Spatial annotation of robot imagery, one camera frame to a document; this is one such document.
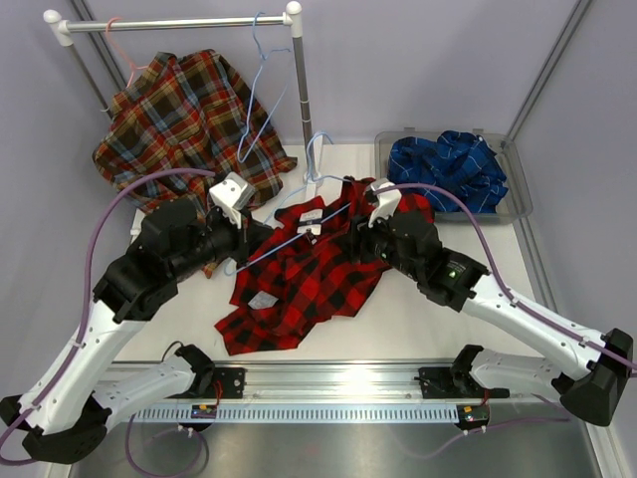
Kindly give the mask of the red black checked shirt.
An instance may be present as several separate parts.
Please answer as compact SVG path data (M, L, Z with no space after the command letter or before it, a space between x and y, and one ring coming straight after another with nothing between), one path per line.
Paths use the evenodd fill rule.
M353 264L345 238L353 216L368 216L370 179L353 179L339 197L277 210L280 227L236 276L235 311L215 326L231 356L296 348L312 328L334 316L353 318L389 265Z

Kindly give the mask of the light blue hanger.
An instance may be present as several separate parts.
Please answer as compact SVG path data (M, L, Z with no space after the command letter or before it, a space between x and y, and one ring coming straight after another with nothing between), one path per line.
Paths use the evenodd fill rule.
M289 66L285 66L284 72L286 73L285 81L281 88L278 98L273 105L268 109L262 100L263 80L268 77L269 73L274 71L274 68L278 66L282 60L289 60L292 56L292 49L290 46L276 45L273 48L265 48L260 40L258 29L261 26L260 20L265 16L263 11L257 11L253 17L251 24L251 35L256 46L258 55L258 69L252 80L250 86L249 102L246 111L246 120L244 128L239 139L239 144L236 151L236 156L240 164L244 164L249 155L257 146L262 135L266 132L274 112L278 109L281 101L283 100L288 87L289 87ZM259 125L252 125L252 120L257 118L257 105L260 105L265 113L265 118Z

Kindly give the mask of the blue plaid shirt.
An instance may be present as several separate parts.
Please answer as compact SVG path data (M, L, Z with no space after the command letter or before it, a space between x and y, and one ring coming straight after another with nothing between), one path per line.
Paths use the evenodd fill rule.
M470 132L446 130L435 140L400 138L390 148L387 165L390 181L443 188L474 215L496 213L509 192L496 154L481 136Z

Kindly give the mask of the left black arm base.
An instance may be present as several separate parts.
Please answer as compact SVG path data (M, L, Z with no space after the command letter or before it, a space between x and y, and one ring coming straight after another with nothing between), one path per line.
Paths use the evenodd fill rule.
M216 366L195 376L184 392L172 398L240 399L244 396L246 370L237 366Z

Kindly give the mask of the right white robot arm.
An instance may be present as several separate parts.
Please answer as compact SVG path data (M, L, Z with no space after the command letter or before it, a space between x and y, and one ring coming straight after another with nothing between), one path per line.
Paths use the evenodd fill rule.
M544 395L585 422L611 423L631 377L630 335L584 327L500 284L485 265L443 246L436 227L417 211L375 222L357 217L348 240L355 259L382 261L413 280L429 301L483 320L535 350L528 357L465 346L450 368L458 393Z

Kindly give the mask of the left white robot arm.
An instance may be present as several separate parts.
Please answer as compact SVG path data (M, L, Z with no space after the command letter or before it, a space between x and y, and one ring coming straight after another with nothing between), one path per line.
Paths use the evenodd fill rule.
M122 420L171 396L201 397L214 382L213 360L194 345L160 364L101 386L123 347L178 293L179 282L208 263L245 263L273 227L240 213L239 224L221 207L199 219L188 199L168 201L145 215L140 233L106 269L76 336L26 393L1 401L1 418L26 435L31 461L74 464L91 454Z

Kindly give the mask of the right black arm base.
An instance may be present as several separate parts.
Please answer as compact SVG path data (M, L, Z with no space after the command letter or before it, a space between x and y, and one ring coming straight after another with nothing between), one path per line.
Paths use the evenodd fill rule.
M467 381L456 378L448 366L420 367L413 379L419 384L423 398L482 399L511 396L506 388L485 389L472 378Z

